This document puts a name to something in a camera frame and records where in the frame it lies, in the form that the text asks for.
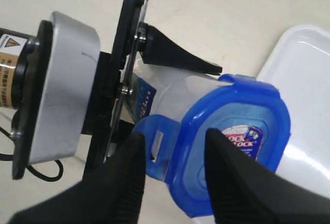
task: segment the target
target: white background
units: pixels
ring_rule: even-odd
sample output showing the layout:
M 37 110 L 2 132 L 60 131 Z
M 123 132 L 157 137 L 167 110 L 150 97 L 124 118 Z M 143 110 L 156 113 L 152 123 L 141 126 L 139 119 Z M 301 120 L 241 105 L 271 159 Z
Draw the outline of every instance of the white background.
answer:
M 0 0 L 0 27 L 35 35 L 39 22 L 58 10 L 95 27 L 102 50 L 110 52 L 121 4 L 122 0 Z M 224 72 L 255 76 L 290 26 L 311 23 L 329 30 L 330 5 L 328 0 L 151 0 L 146 21 L 188 51 L 222 65 Z M 0 116 L 0 125 L 10 128 L 5 117 Z M 29 172 L 23 180 L 12 181 L 11 163 L 1 162 L 0 223 L 78 182 L 88 140 L 82 137 L 76 157 L 63 160 L 64 177 L 57 183 L 42 182 Z M 0 152 L 12 153 L 11 142 L 3 137 Z M 50 175 L 57 171 L 52 163 L 37 168 Z M 164 184 L 147 179 L 140 223 L 191 221 Z

